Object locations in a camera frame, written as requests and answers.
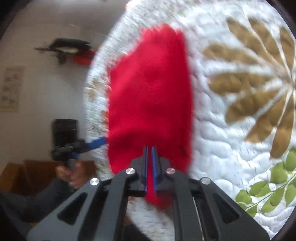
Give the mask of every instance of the white wall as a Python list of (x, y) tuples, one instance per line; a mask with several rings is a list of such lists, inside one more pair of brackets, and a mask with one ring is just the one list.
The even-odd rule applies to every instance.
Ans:
[(80, 137), (85, 136), (83, 87), (88, 68), (71, 61), (59, 66), (50, 53), (33, 48), (56, 37), (99, 46), (126, 2), (38, 0), (14, 19), (0, 41), (0, 86), (6, 67), (24, 66), (25, 72), (19, 113), (0, 112), (0, 172), (8, 162), (49, 160), (55, 118), (78, 119)]

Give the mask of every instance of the person's hand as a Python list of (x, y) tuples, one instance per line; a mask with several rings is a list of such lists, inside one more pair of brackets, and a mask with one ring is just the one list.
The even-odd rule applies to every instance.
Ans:
[(86, 175), (85, 166), (82, 164), (81, 161), (76, 162), (75, 171), (71, 171), (69, 168), (65, 166), (58, 166), (56, 167), (56, 173), (57, 177), (66, 182), (69, 182), (69, 185), (74, 189), (79, 189), (89, 179)]

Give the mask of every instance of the quilted bedspread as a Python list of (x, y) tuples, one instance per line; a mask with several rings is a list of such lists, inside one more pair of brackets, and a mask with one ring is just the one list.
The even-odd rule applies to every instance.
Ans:
[[(189, 176), (211, 178), (274, 237), (296, 205), (295, 39), (265, 1), (131, 1), (89, 73), (88, 140), (108, 133), (108, 68), (142, 28), (163, 22), (187, 40), (195, 106)], [(94, 151), (102, 179), (112, 176), (106, 149)], [(127, 213), (152, 240), (174, 240), (170, 209), (130, 198)]]

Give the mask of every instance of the red object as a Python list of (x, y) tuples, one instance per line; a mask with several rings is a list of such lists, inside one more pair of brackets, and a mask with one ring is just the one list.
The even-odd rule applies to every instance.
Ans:
[[(168, 25), (145, 30), (137, 48), (117, 63), (110, 78), (112, 171), (128, 168), (147, 145), (157, 146), (160, 156), (185, 172), (191, 160), (192, 91), (183, 33)], [(146, 199), (164, 208), (168, 200), (154, 195), (150, 159)]]
[(92, 50), (80, 50), (76, 55), (72, 56), (75, 63), (89, 66), (96, 52)]

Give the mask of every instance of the green leaf pattern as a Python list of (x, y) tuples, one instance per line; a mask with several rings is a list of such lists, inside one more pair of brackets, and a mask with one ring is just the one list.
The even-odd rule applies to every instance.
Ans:
[[(274, 167), (270, 168), (271, 176), (270, 182), (260, 181), (250, 186), (250, 191), (240, 190), (236, 195), (235, 201), (238, 205), (245, 210), (251, 217), (255, 217), (258, 211), (260, 213), (272, 212), (281, 201), (285, 200), (288, 206), (296, 197), (296, 149), (292, 148), (285, 161), (277, 163)], [(272, 191), (269, 184), (281, 184), (279, 187)], [(252, 196), (261, 198), (258, 202), (252, 202)], [(258, 204), (264, 203), (260, 210)]]

